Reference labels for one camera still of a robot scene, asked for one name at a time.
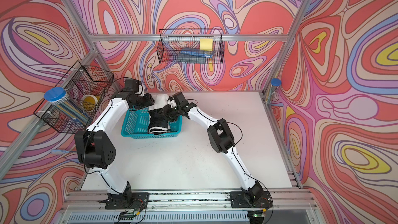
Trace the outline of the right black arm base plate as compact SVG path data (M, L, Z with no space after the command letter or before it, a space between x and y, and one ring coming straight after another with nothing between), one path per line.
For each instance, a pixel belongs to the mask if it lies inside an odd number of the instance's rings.
M260 196L250 197L242 191L231 191L227 195L231 202L231 208L265 208L273 207L273 200L268 191L262 192Z

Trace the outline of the teal plastic basket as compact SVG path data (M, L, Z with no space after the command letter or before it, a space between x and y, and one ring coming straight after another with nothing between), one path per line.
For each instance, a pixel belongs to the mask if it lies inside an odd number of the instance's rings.
M174 138L179 135L182 130L182 117L178 117L177 121L169 122L170 132L154 135L147 132L150 124L150 115L148 108L140 110L128 110L121 129L121 135L133 139L156 139L156 138Z

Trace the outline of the black white checkered pillowcase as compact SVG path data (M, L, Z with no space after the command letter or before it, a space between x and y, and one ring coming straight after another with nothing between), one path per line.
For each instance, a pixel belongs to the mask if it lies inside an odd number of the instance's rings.
M154 98L154 104L148 108L150 122L147 128L148 134L161 135L170 133L169 118L167 112L171 107L171 97L168 94L158 94Z

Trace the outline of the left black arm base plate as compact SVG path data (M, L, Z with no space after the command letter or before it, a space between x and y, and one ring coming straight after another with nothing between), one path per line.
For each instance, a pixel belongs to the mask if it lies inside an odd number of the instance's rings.
M127 195L108 194L108 199L104 201L106 209L139 209L147 207L150 194L147 192L136 192Z

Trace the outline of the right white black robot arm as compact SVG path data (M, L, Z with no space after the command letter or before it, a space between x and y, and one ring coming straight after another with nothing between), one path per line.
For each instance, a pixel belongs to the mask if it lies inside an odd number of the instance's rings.
M203 113L194 103L189 103L185 106L177 105L175 107L171 107L168 104L161 108L161 112L170 119L184 116L205 128L211 147L216 153L223 155L227 159L238 178L245 204L255 206L259 203L264 193L262 184L252 177L240 158L235 138L229 127L229 123L225 119L216 119Z

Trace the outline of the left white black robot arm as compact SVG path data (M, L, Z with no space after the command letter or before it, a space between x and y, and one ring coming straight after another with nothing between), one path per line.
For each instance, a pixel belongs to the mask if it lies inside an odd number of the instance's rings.
M107 186L107 203L122 207L133 202L131 185L112 168L117 152L108 134L126 112L153 104L154 99L149 93L116 93L100 116L84 131L74 135L78 159L84 165L85 173L99 174Z

